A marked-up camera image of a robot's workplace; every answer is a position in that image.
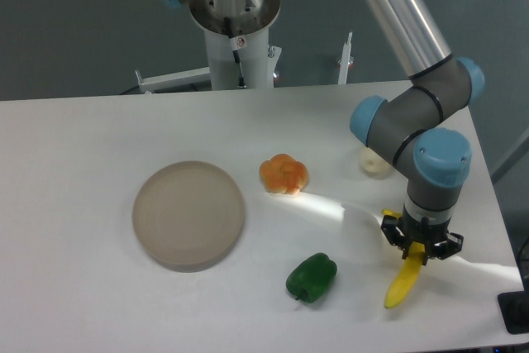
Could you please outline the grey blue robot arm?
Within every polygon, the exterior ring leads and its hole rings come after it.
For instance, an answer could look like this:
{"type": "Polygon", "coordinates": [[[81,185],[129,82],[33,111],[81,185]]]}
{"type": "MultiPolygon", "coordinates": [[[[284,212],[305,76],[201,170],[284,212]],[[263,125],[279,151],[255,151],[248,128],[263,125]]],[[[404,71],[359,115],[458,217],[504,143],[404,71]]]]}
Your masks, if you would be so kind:
{"type": "MultiPolygon", "coordinates": [[[[266,33],[279,14],[280,0],[162,0],[188,5],[194,21],[218,42],[208,51],[214,89],[269,88],[273,64],[266,33]]],[[[366,0],[388,38],[411,87],[393,100],[372,96],[350,118],[350,130],[366,147],[407,178],[400,217],[386,216],[388,242],[410,256],[413,243],[427,259],[444,260],[462,249],[463,237],[449,224],[469,174],[472,151],[443,121],[472,103],[484,76],[472,60],[455,58],[422,0],[366,0]]]]}

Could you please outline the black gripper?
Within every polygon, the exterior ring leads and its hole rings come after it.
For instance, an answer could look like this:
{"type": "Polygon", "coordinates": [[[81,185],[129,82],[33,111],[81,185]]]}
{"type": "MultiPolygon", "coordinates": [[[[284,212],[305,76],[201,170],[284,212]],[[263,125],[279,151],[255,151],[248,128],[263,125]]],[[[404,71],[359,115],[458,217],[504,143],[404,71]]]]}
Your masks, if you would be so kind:
{"type": "Polygon", "coordinates": [[[449,218],[438,222],[434,218],[411,215],[404,209],[402,217],[384,215],[380,229],[388,243],[402,252],[403,259],[407,259],[413,242],[423,244],[425,254],[422,265],[426,266],[428,260],[445,260],[462,251],[464,237],[447,233],[449,223],[449,218]]]}

